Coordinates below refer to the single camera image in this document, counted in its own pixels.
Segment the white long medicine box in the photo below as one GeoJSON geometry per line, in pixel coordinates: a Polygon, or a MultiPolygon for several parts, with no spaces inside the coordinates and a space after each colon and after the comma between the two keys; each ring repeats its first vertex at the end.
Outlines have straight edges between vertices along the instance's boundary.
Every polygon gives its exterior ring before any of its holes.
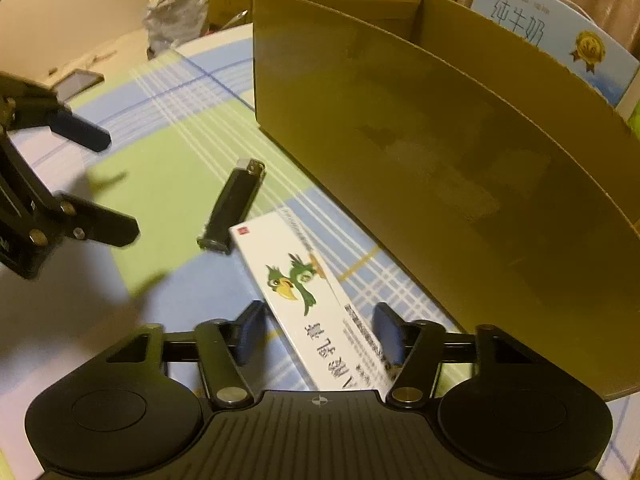
{"type": "Polygon", "coordinates": [[[392,366],[288,208],[229,229],[303,373],[318,390],[372,390],[385,398],[392,366]]]}

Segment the black lighter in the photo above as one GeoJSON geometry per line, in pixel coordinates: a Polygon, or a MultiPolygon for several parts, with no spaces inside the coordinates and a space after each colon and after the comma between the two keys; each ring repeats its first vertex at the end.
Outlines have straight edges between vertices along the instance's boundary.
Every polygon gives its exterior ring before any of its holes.
{"type": "Polygon", "coordinates": [[[203,233],[196,239],[199,248],[230,252],[230,229],[245,220],[265,174],[266,166],[261,160],[238,160],[216,199],[203,233]]]}

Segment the crumpled silver plastic bag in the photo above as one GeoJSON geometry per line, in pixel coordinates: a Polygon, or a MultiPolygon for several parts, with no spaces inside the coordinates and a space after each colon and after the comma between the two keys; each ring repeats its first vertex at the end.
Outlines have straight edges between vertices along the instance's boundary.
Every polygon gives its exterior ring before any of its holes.
{"type": "Polygon", "coordinates": [[[209,0],[149,0],[142,20],[148,59],[201,37],[208,29],[208,6],[209,0]]]}

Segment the large brown cardboard box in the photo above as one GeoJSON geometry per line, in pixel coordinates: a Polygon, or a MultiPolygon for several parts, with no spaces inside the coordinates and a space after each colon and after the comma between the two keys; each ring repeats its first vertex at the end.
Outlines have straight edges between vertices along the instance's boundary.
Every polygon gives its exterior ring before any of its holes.
{"type": "Polygon", "coordinates": [[[258,124],[465,330],[639,388],[639,143],[451,0],[253,0],[258,124]]]}

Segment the blue milk carton box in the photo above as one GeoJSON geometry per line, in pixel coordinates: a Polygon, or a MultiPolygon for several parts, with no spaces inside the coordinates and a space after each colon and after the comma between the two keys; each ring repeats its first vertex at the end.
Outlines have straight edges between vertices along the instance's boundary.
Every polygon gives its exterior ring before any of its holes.
{"type": "Polygon", "coordinates": [[[617,106],[639,61],[561,0],[473,0],[471,9],[551,55],[617,106]]]}

